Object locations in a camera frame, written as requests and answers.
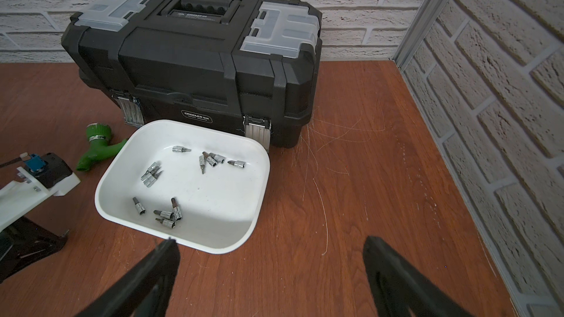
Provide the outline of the silver socket bit five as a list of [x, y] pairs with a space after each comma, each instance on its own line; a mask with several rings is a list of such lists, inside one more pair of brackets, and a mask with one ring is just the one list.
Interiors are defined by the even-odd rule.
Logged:
[[133, 197], [132, 200], [133, 200], [133, 203], [135, 204], [135, 208], [136, 208], [137, 213], [139, 215], [145, 214], [145, 207], [143, 206], [143, 204], [136, 197]]

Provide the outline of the dark bit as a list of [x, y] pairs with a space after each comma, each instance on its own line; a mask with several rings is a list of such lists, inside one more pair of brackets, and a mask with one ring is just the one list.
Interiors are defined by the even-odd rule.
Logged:
[[182, 210], [180, 209], [180, 206], [177, 202], [176, 198], [171, 198], [171, 203], [172, 203], [172, 207], [173, 207], [173, 215], [174, 215], [174, 220], [179, 221], [182, 219]]

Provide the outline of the silver socket bit four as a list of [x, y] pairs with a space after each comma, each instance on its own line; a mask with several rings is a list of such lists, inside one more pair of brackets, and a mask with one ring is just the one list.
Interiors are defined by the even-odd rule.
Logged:
[[244, 168], [246, 163], [244, 161], [237, 161], [237, 160], [229, 160], [228, 164], [234, 166], [234, 167], [239, 167], [239, 168]]

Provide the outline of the silver bit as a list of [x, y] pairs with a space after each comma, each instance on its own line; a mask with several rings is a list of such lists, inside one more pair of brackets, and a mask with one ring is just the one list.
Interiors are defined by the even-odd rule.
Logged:
[[176, 222], [173, 220], [169, 220], [165, 218], [156, 218], [155, 220], [159, 222], [161, 225], [164, 225], [165, 227], [168, 227], [170, 229], [176, 227]]
[[175, 214], [171, 211], [154, 210], [154, 214], [166, 220], [175, 220]]

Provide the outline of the silver socket bit two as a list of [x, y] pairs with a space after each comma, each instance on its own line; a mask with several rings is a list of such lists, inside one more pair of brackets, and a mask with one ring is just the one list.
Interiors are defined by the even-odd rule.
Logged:
[[226, 158], [225, 158], [224, 156], [222, 156], [222, 155], [213, 154], [213, 153], [210, 153], [209, 155], [210, 155], [217, 163], [224, 164], [225, 161], [226, 161]]

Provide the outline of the silver socket bit one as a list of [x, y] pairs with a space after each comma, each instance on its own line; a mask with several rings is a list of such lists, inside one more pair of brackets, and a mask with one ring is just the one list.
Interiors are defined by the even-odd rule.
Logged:
[[211, 165], [212, 167], [216, 167], [218, 165], [217, 161], [214, 159], [213, 156], [211, 156], [211, 154], [207, 153], [207, 152], [203, 152], [203, 156], [205, 161]]

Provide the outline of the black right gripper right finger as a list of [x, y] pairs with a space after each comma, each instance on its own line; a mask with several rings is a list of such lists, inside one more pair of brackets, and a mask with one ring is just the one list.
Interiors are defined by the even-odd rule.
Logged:
[[379, 316], [471, 315], [382, 238], [366, 238], [363, 261]]

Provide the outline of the silver socket bit nine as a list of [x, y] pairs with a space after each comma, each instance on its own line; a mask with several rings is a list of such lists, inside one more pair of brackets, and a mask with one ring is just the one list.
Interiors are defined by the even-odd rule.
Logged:
[[160, 168], [161, 168], [161, 163], [159, 161], [155, 161], [151, 166], [148, 167], [148, 169], [145, 171], [145, 173], [147, 171], [149, 171], [149, 172], [159, 171]]

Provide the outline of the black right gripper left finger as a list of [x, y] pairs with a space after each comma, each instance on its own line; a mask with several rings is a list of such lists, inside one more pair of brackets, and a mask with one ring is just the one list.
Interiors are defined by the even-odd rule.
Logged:
[[78, 315], [165, 316], [180, 258], [176, 241], [164, 240]]

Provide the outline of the silver socket bit three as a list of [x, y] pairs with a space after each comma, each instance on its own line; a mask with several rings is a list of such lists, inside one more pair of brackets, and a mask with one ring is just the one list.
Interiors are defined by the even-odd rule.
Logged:
[[204, 157], [203, 154], [199, 155], [198, 161], [199, 161], [201, 173], [204, 174], [205, 173], [205, 167], [206, 167], [206, 160], [205, 160], [205, 157]]

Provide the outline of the silver socket bit ten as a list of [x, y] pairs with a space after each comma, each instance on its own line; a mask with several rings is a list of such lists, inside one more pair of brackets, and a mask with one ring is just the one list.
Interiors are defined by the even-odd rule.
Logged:
[[154, 183], [158, 180], [158, 178], [161, 176], [162, 171], [154, 171], [154, 172], [149, 172], [147, 171], [142, 177], [141, 177], [141, 181], [143, 182], [143, 184], [150, 188], [154, 185]]

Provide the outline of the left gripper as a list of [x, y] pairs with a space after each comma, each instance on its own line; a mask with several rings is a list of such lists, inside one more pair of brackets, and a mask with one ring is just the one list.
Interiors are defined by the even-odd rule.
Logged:
[[26, 217], [1, 231], [1, 283], [22, 269], [59, 252], [68, 231], [57, 236]]

